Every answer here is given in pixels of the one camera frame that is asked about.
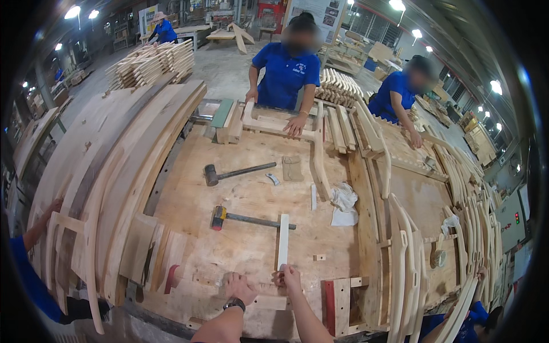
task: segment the logo on shirt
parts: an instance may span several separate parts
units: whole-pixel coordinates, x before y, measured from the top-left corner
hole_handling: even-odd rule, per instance
[[[303,63],[296,63],[295,64],[295,68],[293,69],[293,71],[295,72],[298,72],[298,73],[301,73],[301,74],[305,74],[305,69],[307,69],[307,66]]]

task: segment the blue container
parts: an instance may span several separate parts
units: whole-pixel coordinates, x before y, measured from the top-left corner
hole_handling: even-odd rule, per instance
[[[377,67],[377,62],[374,62],[373,59],[368,58],[366,60],[366,63],[364,63],[364,68],[368,69],[369,71],[375,71]]]

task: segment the wristwatch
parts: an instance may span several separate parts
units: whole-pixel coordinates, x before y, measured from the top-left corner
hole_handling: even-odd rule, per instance
[[[243,312],[246,312],[246,305],[239,298],[230,297],[229,300],[223,305],[223,311],[232,306],[239,306]]]

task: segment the concrete floor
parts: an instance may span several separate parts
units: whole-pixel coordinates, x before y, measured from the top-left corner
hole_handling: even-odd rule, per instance
[[[279,37],[275,35],[273,41],[277,41]],[[248,68],[251,64],[251,59],[255,54],[264,47],[269,40],[256,42],[255,45],[246,45],[248,55],[240,55],[238,53],[236,42],[223,41],[220,43],[208,43],[201,47],[195,53],[195,66],[190,80],[204,80],[208,86],[206,98],[209,99],[238,99],[244,101],[246,92],[249,89]],[[97,59],[87,71],[94,70],[80,85],[69,90],[69,95],[74,97],[73,101],[65,109],[61,120],[65,127],[69,128],[75,117],[78,115],[82,107],[96,94],[103,93],[108,89],[108,82],[105,77],[105,70],[113,65],[118,60],[124,58],[130,49],[118,51],[112,55]],[[373,77],[373,72],[362,69],[356,76],[359,86],[363,92],[376,92],[381,85],[381,82]],[[463,131],[457,125],[452,124],[450,128],[444,127],[433,115],[417,106],[419,115],[430,123],[435,130],[444,132],[447,139],[454,145],[459,146],[468,152],[472,158],[475,156],[470,152],[470,149],[463,139]],[[58,127],[52,131],[54,139],[61,139],[62,133]],[[53,322],[52,330],[58,332],[60,326]],[[61,332],[65,334],[73,334],[74,324],[65,327]],[[137,342],[187,342],[179,337],[161,331],[157,327],[130,316],[123,309],[114,309],[111,314],[110,322],[105,325],[105,330],[108,332],[106,336],[99,338],[95,335],[93,323],[91,320],[81,320],[76,323],[77,331],[82,329],[88,334],[88,338],[93,340],[101,340],[105,342],[116,341],[137,341]]]

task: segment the poster board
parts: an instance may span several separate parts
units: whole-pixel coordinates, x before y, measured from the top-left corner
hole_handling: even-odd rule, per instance
[[[147,7],[139,11],[139,31],[141,37],[150,35],[150,33],[153,32],[154,27],[152,27],[150,21],[156,13],[158,13],[158,5]]]
[[[283,27],[303,11],[315,17],[315,23],[320,28],[322,41],[332,46],[338,37],[343,16],[347,10],[347,0],[289,0],[284,15]]]

